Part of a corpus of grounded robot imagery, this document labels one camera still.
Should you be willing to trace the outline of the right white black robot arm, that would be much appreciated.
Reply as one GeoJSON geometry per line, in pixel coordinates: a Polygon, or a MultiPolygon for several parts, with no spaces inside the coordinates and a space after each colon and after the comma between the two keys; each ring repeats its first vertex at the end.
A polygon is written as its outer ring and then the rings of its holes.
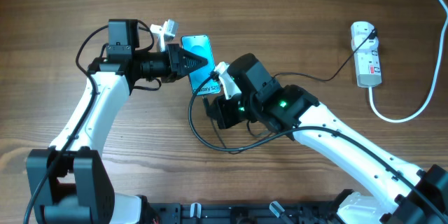
{"type": "Polygon", "coordinates": [[[447,172],[423,171],[378,147],[297,85],[281,86],[251,53],[219,63],[223,87],[208,110],[221,129],[249,120],[314,149],[356,179],[370,195],[345,190],[335,201],[343,223],[446,223],[447,172]]]}

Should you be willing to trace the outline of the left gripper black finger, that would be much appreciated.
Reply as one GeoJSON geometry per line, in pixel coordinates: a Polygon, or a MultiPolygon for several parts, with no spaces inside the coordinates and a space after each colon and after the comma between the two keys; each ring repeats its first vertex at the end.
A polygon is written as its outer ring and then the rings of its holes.
{"type": "Polygon", "coordinates": [[[198,70],[208,64],[206,58],[196,55],[184,48],[180,48],[179,56],[181,58],[181,66],[187,70],[198,70]]]}
{"type": "Polygon", "coordinates": [[[178,72],[178,79],[188,76],[193,80],[203,80],[205,66],[182,66],[178,72]]]}

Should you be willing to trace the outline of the teal screen Galaxy smartphone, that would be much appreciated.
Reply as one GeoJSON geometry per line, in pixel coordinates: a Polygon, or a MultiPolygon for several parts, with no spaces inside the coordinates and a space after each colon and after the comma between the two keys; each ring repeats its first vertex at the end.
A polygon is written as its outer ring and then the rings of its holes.
{"type": "MultiPolygon", "coordinates": [[[[194,93],[200,84],[210,76],[215,69],[214,56],[211,49],[210,39],[207,35],[183,36],[181,38],[182,46],[190,53],[199,55],[207,60],[207,65],[189,74],[190,86],[194,93]]],[[[220,84],[211,79],[197,93],[197,96],[214,95],[221,91],[220,84]]]]}

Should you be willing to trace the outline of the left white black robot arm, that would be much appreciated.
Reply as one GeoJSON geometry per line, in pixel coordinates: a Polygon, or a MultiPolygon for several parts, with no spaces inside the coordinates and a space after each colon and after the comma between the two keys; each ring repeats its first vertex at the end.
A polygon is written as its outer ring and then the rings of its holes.
{"type": "Polygon", "coordinates": [[[205,67],[207,59],[177,43],[141,47],[136,19],[112,19],[101,55],[82,68],[85,91],[65,128],[26,161],[31,198],[24,220],[39,223],[159,223],[144,196],[116,193],[102,152],[120,108],[138,81],[172,83],[205,67]]]}

